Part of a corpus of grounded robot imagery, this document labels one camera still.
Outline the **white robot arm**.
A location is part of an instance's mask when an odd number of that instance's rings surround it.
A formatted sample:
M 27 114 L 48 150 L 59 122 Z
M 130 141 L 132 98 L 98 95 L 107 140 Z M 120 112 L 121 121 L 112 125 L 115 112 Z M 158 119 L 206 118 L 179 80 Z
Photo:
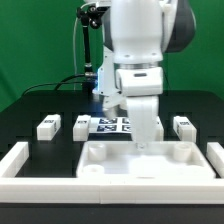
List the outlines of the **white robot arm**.
M 159 99 L 163 92 L 165 52 L 179 52 L 192 41 L 196 21 L 188 0 L 84 0 L 101 11 L 103 64 L 95 94 L 112 119 L 127 111 L 131 138 L 146 149 L 156 138 Z

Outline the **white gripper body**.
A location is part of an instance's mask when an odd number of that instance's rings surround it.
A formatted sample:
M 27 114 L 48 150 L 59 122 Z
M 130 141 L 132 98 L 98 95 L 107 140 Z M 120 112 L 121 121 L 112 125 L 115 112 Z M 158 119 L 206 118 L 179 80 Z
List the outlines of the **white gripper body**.
M 163 92 L 163 70 L 161 67 L 117 69 L 116 85 L 126 97 L 159 95 Z

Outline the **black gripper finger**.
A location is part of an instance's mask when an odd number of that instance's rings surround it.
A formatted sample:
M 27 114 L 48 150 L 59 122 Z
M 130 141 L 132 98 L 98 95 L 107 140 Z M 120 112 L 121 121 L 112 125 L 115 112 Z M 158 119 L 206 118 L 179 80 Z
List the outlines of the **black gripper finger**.
M 144 146 L 141 134 L 141 102 L 138 97 L 127 97 L 127 113 L 131 125 L 131 137 L 137 149 Z
M 159 100 L 157 96 L 146 98 L 144 108 L 144 147 L 147 148 L 149 143 L 156 138 L 156 126 L 158 116 Z

